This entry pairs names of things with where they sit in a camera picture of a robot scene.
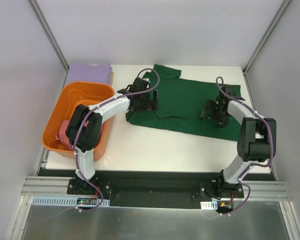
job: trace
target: white vent strip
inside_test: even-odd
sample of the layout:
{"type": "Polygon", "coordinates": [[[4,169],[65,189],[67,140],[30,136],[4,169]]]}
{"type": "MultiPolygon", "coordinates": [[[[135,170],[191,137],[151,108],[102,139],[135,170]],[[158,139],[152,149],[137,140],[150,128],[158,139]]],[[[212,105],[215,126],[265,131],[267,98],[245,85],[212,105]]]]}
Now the white vent strip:
{"type": "MultiPolygon", "coordinates": [[[[66,207],[82,207],[81,205],[77,205],[78,197],[71,196],[34,196],[32,204],[40,205],[40,206],[66,206],[66,207]]],[[[91,205],[84,205],[85,207],[94,207],[98,203],[100,203],[101,199],[96,199],[91,201],[91,205]]],[[[103,200],[100,207],[109,207],[110,200],[103,200]]]]}
{"type": "Polygon", "coordinates": [[[201,206],[202,210],[217,210],[218,209],[218,203],[216,200],[201,201],[200,206],[201,206]]]}

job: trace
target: metal corner post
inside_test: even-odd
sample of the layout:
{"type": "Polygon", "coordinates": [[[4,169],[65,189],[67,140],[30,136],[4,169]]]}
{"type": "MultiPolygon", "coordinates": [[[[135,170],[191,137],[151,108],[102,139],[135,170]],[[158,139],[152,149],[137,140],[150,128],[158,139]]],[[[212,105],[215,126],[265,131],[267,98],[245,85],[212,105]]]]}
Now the metal corner post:
{"type": "Polygon", "coordinates": [[[265,46],[266,42],[268,41],[269,37],[271,36],[271,34],[273,33],[274,29],[276,28],[276,26],[278,25],[278,22],[280,21],[280,19],[282,18],[282,16],[284,15],[284,13],[286,12],[286,10],[288,9],[288,6],[290,5],[290,3],[293,0],[284,0],[282,2],[282,4],[280,5],[279,9],[277,10],[277,12],[275,13],[272,21],[270,22],[268,28],[266,29],[265,33],[263,34],[260,42],[258,43],[257,47],[255,48],[252,56],[250,57],[248,63],[246,64],[246,66],[243,68],[243,73],[244,75],[247,75],[247,72],[250,70],[252,64],[254,63],[256,57],[259,55],[259,53],[261,52],[261,50],[263,49],[263,47],[265,46]]]}
{"type": "Polygon", "coordinates": [[[66,71],[68,71],[69,65],[67,63],[67,60],[66,60],[65,56],[63,55],[63,53],[55,39],[55,36],[52,33],[52,31],[47,23],[47,20],[46,20],[44,14],[42,13],[37,1],[36,0],[27,0],[27,1],[29,3],[30,7],[32,8],[32,11],[35,14],[38,22],[40,23],[47,39],[49,40],[55,54],[57,55],[58,59],[60,60],[61,64],[63,65],[64,69],[66,71]]]}

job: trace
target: white wall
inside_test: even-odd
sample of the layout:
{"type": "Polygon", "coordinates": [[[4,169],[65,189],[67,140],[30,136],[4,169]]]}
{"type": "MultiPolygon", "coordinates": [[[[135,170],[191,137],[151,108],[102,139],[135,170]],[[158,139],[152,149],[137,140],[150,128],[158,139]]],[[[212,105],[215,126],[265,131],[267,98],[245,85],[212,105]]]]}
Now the white wall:
{"type": "Polygon", "coordinates": [[[26,0],[0,0],[0,240],[5,239],[65,71],[26,0]]]}
{"type": "Polygon", "coordinates": [[[244,67],[283,0],[37,0],[67,61],[244,67]]]}
{"type": "Polygon", "coordinates": [[[300,0],[292,1],[248,72],[260,113],[277,120],[275,167],[300,220],[300,0]]]}

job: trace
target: pink cloth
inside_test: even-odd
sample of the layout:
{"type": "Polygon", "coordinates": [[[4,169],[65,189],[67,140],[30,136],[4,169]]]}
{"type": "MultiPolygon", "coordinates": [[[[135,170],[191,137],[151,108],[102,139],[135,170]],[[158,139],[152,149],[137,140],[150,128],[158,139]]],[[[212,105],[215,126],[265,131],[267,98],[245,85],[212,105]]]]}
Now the pink cloth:
{"type": "MultiPolygon", "coordinates": [[[[56,140],[56,141],[59,141],[59,142],[61,142],[61,143],[63,143],[63,144],[66,146],[66,149],[67,149],[67,150],[72,151],[72,150],[73,150],[73,146],[70,144],[69,138],[66,136],[66,130],[67,130],[67,127],[68,127],[68,125],[69,125],[69,122],[70,122],[70,120],[64,120],[64,121],[61,123],[60,130],[59,130],[59,132],[55,135],[55,140],[56,140]]],[[[105,128],[105,122],[102,124],[101,129],[100,129],[99,142],[100,142],[102,133],[103,133],[103,131],[104,131],[104,128],[105,128]]]]}

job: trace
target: purple cloth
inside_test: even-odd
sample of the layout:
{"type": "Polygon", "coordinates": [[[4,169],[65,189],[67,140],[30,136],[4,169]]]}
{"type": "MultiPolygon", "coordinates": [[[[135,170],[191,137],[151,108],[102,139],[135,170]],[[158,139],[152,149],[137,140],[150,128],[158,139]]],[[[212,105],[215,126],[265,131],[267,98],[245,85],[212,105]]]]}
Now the purple cloth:
{"type": "Polygon", "coordinates": [[[111,71],[112,67],[109,62],[100,65],[73,62],[70,63],[65,85],[76,81],[110,85],[111,71]]]}

